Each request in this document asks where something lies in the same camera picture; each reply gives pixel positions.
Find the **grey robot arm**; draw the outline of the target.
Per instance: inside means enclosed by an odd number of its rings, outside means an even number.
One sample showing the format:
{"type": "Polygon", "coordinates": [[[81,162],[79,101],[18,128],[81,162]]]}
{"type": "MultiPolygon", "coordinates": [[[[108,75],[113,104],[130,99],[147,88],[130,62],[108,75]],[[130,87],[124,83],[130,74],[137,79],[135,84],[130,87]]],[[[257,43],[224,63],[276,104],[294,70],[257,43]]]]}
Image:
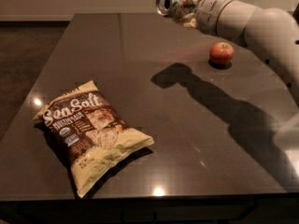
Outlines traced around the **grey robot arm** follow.
{"type": "Polygon", "coordinates": [[[193,2],[196,10],[179,24],[250,50],[280,77],[299,104],[299,26],[292,15],[238,0],[193,2]]]}

